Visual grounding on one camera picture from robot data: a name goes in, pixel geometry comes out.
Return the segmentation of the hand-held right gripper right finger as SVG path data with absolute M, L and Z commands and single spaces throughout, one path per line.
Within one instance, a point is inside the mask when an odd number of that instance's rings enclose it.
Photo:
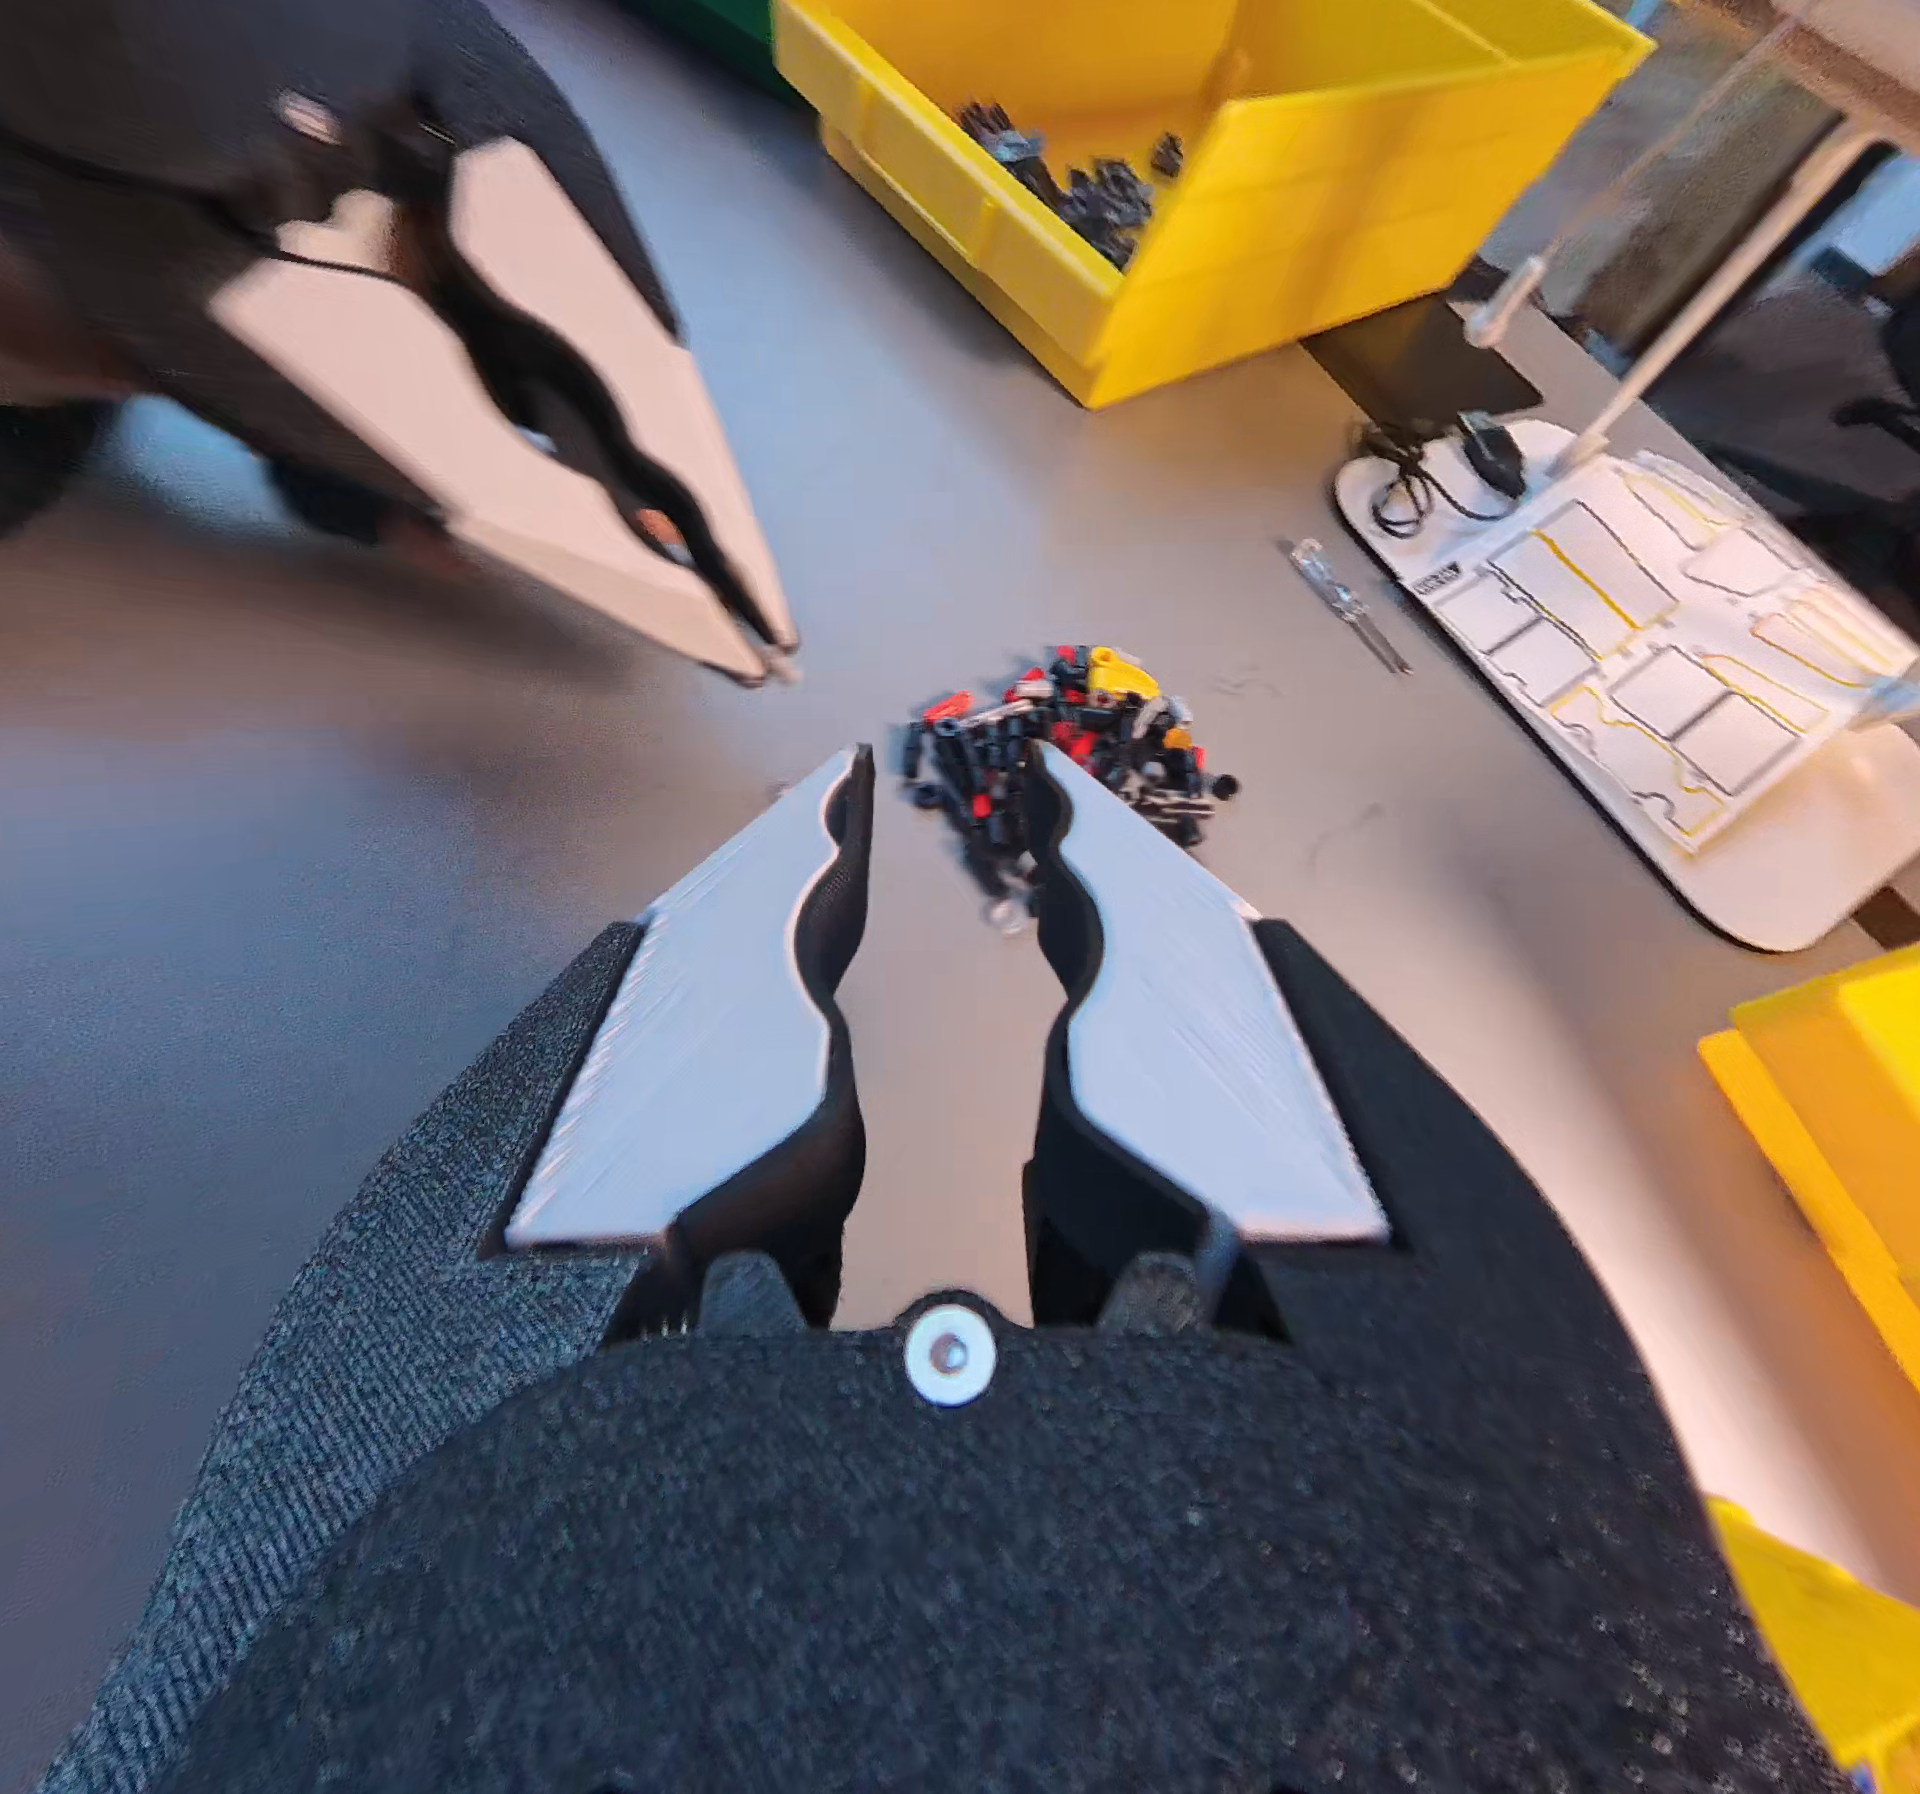
M 1040 949 L 1060 984 L 1021 1172 L 1038 1322 L 1095 1322 L 1141 1257 L 1211 1325 L 1280 1325 L 1276 1246 L 1381 1246 L 1366 1180 L 1261 913 L 1043 744 L 1021 760 Z

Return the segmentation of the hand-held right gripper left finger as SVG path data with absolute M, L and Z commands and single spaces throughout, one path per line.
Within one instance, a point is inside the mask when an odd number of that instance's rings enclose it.
M 656 895 L 547 1118 L 502 1246 L 631 1253 L 679 1315 L 725 1257 L 779 1268 L 831 1322 L 865 1180 L 835 1002 L 865 938 L 876 758 L 845 744 Z

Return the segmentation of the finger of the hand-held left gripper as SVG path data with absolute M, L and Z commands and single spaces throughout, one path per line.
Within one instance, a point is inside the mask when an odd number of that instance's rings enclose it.
M 419 292 L 280 251 L 226 280 L 210 313 L 419 486 L 468 548 L 743 686 L 779 672 L 696 566 L 631 528 L 608 486 L 505 417 L 468 343 Z
M 454 154 L 446 236 L 475 292 L 568 355 L 574 402 L 611 429 L 602 452 L 636 462 L 646 507 L 674 523 L 731 620 L 789 659 L 801 630 L 705 374 L 527 142 Z

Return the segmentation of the heap of dark connector pieces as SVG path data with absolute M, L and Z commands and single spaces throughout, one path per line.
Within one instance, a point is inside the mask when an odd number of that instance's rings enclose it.
M 1047 159 L 1043 132 L 1018 125 L 1003 105 L 965 102 L 951 118 L 1003 174 L 1038 198 L 1120 273 L 1135 263 L 1159 190 L 1182 178 L 1187 159 L 1185 140 L 1170 130 L 1143 154 L 1143 173 L 1126 156 L 1091 156 L 1085 167 L 1068 167 L 1059 174 Z

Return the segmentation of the yellow plastic storage bin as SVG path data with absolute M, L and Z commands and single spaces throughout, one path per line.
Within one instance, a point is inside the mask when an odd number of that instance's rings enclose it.
M 1650 51 L 1590 0 L 775 0 L 824 152 L 1085 410 L 1445 288 Z M 965 102 L 1059 174 L 1185 140 L 1128 270 Z
M 1915 1381 L 1915 946 L 1736 1005 L 1699 1057 Z

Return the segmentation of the sticker sheet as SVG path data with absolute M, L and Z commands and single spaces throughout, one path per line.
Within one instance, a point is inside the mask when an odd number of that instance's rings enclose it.
M 1775 517 L 1602 452 L 1521 507 L 1436 511 L 1396 582 L 1615 819 L 1699 855 L 1841 734 L 1915 708 L 1915 644 Z

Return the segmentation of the clear-handled small screwdriver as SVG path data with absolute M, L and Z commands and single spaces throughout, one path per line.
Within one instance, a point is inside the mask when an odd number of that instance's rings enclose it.
M 1338 579 L 1327 548 L 1315 540 L 1280 540 L 1286 562 L 1291 562 L 1295 575 L 1310 587 L 1323 609 L 1342 621 L 1354 641 L 1366 645 L 1366 651 L 1394 676 L 1408 676 L 1413 666 L 1399 655 L 1389 637 L 1381 630 L 1373 609 L 1360 600 L 1348 582 Z

